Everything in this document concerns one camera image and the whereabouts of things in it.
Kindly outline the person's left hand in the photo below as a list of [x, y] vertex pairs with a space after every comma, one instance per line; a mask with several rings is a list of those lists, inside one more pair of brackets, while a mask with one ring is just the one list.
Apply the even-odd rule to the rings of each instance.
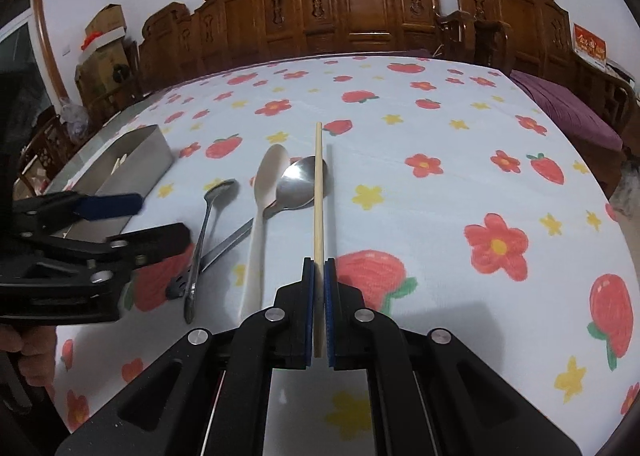
[[32, 387], [47, 387], [52, 384], [57, 343], [55, 326], [37, 326], [26, 332], [18, 332], [11, 326], [1, 326], [1, 350], [20, 354], [18, 368]]

